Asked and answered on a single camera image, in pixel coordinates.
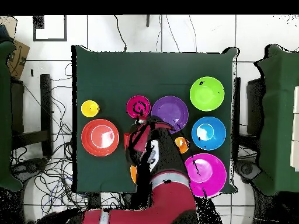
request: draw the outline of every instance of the pink plate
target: pink plate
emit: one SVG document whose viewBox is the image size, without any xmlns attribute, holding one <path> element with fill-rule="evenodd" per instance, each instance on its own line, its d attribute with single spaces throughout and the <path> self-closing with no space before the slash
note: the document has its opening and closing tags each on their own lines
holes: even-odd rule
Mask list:
<svg viewBox="0 0 299 224">
<path fill-rule="evenodd" d="M 220 192 L 226 182 L 227 172 L 222 161 L 208 153 L 200 153 L 185 161 L 191 179 L 192 193 L 197 197 L 209 197 Z"/>
<path fill-rule="evenodd" d="M 139 117 L 140 119 L 144 120 L 146 119 L 150 111 L 151 103 L 146 97 L 142 95 L 135 95 L 131 97 L 127 102 L 127 112 L 131 118 Z"/>
</svg>

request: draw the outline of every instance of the cardboard box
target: cardboard box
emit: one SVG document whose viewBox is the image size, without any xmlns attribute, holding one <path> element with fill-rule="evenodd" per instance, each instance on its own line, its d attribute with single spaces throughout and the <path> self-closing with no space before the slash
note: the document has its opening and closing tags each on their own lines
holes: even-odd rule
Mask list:
<svg viewBox="0 0 299 224">
<path fill-rule="evenodd" d="M 13 43 L 16 46 L 16 50 L 9 55 L 7 64 L 9 71 L 11 72 L 11 76 L 16 79 L 20 79 L 30 47 L 15 39 Z"/>
<path fill-rule="evenodd" d="M 0 25 L 4 25 L 10 38 L 15 38 L 18 20 L 12 16 L 0 16 Z"/>
</svg>

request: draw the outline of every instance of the dark green tablecloth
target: dark green tablecloth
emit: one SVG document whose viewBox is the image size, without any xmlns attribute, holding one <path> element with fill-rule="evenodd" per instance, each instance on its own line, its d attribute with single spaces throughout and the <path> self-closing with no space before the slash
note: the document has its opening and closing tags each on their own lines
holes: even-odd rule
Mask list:
<svg viewBox="0 0 299 224">
<path fill-rule="evenodd" d="M 265 78 L 266 94 L 263 97 L 265 119 L 260 134 L 259 157 L 263 172 L 253 182 L 266 195 L 279 191 L 299 192 L 299 172 L 290 166 L 294 89 L 299 86 L 299 53 L 270 45 L 264 59 L 256 62 L 256 66 Z"/>
<path fill-rule="evenodd" d="M 237 53 L 236 48 L 227 49 L 223 54 L 90 52 L 80 46 L 73 48 L 72 56 L 77 56 L 75 60 L 78 87 L 77 106 L 74 106 L 77 108 L 74 121 L 78 121 L 77 191 L 134 192 L 135 185 L 124 155 L 123 134 L 134 122 L 126 113 L 126 103 L 134 95 L 144 95 L 152 105 L 160 97 L 173 95 L 181 98 L 189 109 L 189 120 L 183 133 L 189 139 L 190 150 L 194 154 L 205 151 L 192 142 L 193 124 L 204 116 L 217 117 L 224 123 L 227 138 L 220 148 L 209 153 L 219 157 L 227 169 L 227 182 L 222 192 L 234 193 L 235 188 L 230 185 L 230 130 L 232 59 Z M 189 98 L 191 85 L 202 76 L 217 78 L 225 89 L 222 105 L 211 112 L 198 110 Z M 100 113 L 96 117 L 86 118 L 82 115 L 81 104 L 85 100 L 94 100 L 100 105 Z M 96 118 L 111 121 L 119 130 L 119 145 L 106 157 L 90 155 L 81 143 L 84 126 Z M 185 159 L 191 155 L 191 151 L 184 154 Z"/>
</svg>

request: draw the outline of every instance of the table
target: table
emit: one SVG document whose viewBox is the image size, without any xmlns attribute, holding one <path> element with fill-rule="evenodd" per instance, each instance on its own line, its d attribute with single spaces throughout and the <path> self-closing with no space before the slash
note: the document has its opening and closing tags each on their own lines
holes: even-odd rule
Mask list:
<svg viewBox="0 0 299 224">
<path fill-rule="evenodd" d="M 208 153 L 216 155 L 225 165 L 227 181 L 224 193 L 234 193 L 230 184 L 231 157 L 231 106 L 232 106 L 232 60 L 236 48 L 219 53 L 150 53 L 150 52 L 91 52 L 80 46 L 72 46 L 73 69 L 73 134 L 75 162 L 73 164 L 73 190 L 82 192 L 135 192 L 135 184 L 124 155 L 123 134 L 134 119 L 126 113 L 126 103 L 131 96 L 144 95 L 151 105 L 160 97 L 173 95 L 181 98 L 189 109 L 189 120 L 184 135 L 190 141 L 190 149 L 183 154 L 205 153 L 192 142 L 191 129 L 201 117 L 219 118 L 227 129 L 223 145 Z M 203 76 L 217 78 L 224 86 L 222 105 L 214 111 L 203 112 L 195 108 L 189 98 L 191 85 Z M 100 113 L 86 118 L 81 113 L 85 100 L 94 100 L 100 105 Z M 109 156 L 94 157 L 82 146 L 81 132 L 91 120 L 104 118 L 119 130 L 120 142 Z"/>
</svg>

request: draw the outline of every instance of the orange object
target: orange object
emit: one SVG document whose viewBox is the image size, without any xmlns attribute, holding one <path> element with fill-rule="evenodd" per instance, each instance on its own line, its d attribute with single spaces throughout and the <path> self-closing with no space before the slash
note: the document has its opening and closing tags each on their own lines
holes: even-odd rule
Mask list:
<svg viewBox="0 0 299 224">
<path fill-rule="evenodd" d="M 137 167 L 131 165 L 130 172 L 132 181 L 134 182 L 134 184 L 136 184 Z"/>
<path fill-rule="evenodd" d="M 189 141 L 182 136 L 175 139 L 175 144 L 179 148 L 180 153 L 185 153 L 189 149 Z"/>
</svg>

